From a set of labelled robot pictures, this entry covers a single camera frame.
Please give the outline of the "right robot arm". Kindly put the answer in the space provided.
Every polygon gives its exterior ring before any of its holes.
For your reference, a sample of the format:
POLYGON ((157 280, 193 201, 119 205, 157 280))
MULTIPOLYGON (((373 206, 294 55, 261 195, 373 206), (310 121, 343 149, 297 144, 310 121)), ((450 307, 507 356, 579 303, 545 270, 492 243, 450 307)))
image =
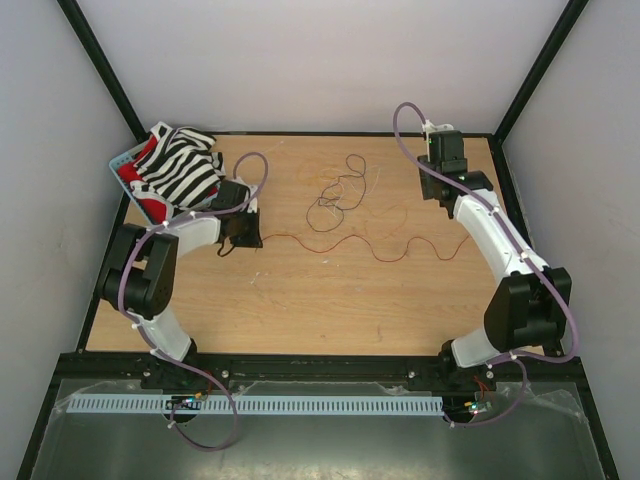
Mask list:
POLYGON ((552 347, 566 330, 566 314, 554 293, 567 302, 572 281, 564 268, 550 268, 517 231, 493 185, 482 171, 470 171, 462 134, 445 124, 424 127, 427 153, 421 165, 423 198, 436 200, 476 243, 497 288, 484 313, 483 325, 442 345, 439 381, 458 389, 472 367, 513 356, 526 347, 552 347))

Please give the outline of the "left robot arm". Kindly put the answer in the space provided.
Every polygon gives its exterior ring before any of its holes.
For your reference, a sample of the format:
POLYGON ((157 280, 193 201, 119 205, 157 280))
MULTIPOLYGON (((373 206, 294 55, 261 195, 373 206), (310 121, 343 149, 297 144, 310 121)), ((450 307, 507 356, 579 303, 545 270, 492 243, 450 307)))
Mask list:
POLYGON ((188 356, 194 341, 170 307, 179 258, 201 247, 260 248, 260 186, 224 180, 212 200, 162 223, 124 224, 117 230, 100 272, 97 292, 128 316, 150 346, 166 360, 164 375, 177 387, 194 384, 200 364, 188 356))

